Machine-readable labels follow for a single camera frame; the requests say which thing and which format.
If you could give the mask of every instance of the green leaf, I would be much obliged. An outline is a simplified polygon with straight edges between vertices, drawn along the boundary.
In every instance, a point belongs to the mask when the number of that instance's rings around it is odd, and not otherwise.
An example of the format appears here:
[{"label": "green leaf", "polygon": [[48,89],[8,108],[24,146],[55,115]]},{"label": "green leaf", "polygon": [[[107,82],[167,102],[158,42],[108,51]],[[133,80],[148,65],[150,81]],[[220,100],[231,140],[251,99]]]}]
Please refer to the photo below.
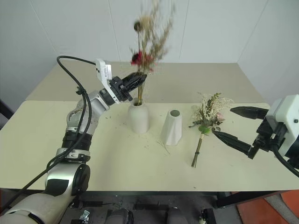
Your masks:
[{"label": "green leaf", "polygon": [[204,125],[199,126],[198,130],[203,134],[208,134],[210,132],[210,128]]}]

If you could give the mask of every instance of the pink flower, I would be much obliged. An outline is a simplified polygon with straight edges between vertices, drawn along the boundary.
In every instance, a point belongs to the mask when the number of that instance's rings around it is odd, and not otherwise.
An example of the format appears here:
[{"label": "pink flower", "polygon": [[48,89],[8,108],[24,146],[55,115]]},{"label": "pink flower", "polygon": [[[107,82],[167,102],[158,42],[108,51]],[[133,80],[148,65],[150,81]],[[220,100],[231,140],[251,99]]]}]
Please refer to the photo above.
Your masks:
[{"label": "pink flower", "polygon": [[217,113],[217,120],[219,121],[219,122],[223,122],[224,121],[224,116],[221,114],[221,113]]}]

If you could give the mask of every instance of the white ceramic vase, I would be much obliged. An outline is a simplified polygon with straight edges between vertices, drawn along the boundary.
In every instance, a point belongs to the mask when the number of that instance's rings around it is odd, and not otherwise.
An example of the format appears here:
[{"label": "white ceramic vase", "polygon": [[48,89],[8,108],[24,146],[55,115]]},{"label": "white ceramic vase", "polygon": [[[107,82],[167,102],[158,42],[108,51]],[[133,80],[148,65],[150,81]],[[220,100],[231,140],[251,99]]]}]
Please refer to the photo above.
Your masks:
[{"label": "white ceramic vase", "polygon": [[161,140],[165,145],[175,146],[182,137],[182,115],[178,110],[170,110],[164,122]]},{"label": "white ceramic vase", "polygon": [[137,101],[137,98],[131,101],[128,111],[128,119],[133,132],[144,134],[150,128],[149,110],[144,103],[140,106],[135,106]]}]

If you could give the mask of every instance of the beige table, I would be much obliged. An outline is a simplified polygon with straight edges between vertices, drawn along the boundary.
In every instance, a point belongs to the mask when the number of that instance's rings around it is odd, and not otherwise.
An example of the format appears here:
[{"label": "beige table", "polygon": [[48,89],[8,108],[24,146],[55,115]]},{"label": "beige table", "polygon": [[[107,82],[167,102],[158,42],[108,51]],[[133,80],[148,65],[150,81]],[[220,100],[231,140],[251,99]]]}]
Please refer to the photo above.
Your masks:
[{"label": "beige table", "polygon": [[[0,187],[20,189],[43,170],[61,146],[66,115],[76,102],[26,101],[0,131]],[[133,133],[127,124],[128,104],[104,113],[90,147],[91,191],[270,191],[299,188],[294,176],[260,150],[254,160],[226,146],[212,134],[203,141],[197,167],[191,162],[199,132],[190,125],[193,104],[148,104],[150,130]],[[268,107],[266,104],[242,104]],[[183,115],[183,137],[177,146],[161,145],[159,135],[170,109]],[[252,143],[261,120],[228,110],[222,131]],[[44,189],[41,178],[30,189]]]},{"label": "beige table", "polygon": [[[82,83],[87,92],[101,90],[93,65],[63,60],[67,69]],[[136,67],[113,62],[112,75],[124,78]],[[27,100],[78,101],[76,84],[56,65],[32,91]],[[237,63],[158,63],[146,79],[144,98],[148,103],[198,103],[199,92],[221,92],[236,103],[264,103]]]}]

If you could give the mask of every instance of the floor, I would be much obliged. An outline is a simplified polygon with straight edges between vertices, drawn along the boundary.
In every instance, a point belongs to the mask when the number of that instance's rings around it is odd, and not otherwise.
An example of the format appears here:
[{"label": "floor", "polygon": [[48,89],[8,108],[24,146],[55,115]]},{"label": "floor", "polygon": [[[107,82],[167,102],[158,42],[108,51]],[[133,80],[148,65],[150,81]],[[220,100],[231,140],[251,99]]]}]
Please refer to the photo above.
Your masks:
[{"label": "floor", "polygon": [[299,224],[299,190],[237,205],[243,224]]},{"label": "floor", "polygon": [[[2,192],[1,204],[10,196],[11,192]],[[198,195],[175,195],[175,196],[104,196],[101,194],[86,194],[84,201],[100,202],[100,207],[85,207],[83,209],[67,209],[60,224],[71,224],[73,219],[79,219],[84,210],[90,214],[90,224],[104,224],[106,217],[111,211],[119,208],[127,208],[134,214],[135,224],[164,224],[167,208],[178,207],[186,216],[189,224],[198,224],[201,210],[212,208],[214,196]],[[217,224],[242,224],[239,213],[235,206],[223,209],[214,209]]]}]

